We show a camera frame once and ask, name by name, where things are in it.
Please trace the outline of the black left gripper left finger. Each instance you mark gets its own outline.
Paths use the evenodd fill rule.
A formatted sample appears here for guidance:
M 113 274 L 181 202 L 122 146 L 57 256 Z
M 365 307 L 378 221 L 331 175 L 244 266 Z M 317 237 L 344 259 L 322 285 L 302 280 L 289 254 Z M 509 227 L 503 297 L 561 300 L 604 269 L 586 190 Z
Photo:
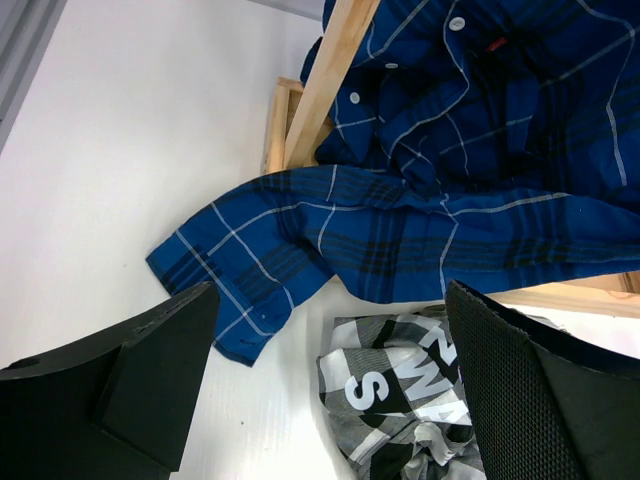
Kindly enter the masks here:
M 167 479 L 179 470 L 219 307 L 191 287 L 1 371 L 4 479 Z

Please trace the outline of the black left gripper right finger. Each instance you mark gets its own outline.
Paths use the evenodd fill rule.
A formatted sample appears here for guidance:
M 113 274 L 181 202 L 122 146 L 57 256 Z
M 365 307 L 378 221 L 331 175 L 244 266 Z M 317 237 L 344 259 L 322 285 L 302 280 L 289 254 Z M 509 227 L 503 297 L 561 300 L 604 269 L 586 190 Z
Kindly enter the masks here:
M 638 478 L 638 359 L 457 281 L 445 304 L 487 478 Z

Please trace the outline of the black white checkered shirt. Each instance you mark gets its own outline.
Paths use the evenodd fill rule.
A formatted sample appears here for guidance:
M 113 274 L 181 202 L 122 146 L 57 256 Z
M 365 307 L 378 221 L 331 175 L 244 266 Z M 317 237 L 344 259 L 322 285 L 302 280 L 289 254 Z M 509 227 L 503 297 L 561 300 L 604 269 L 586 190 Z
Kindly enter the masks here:
M 339 318 L 319 396 L 360 479 L 489 479 L 447 309 Z

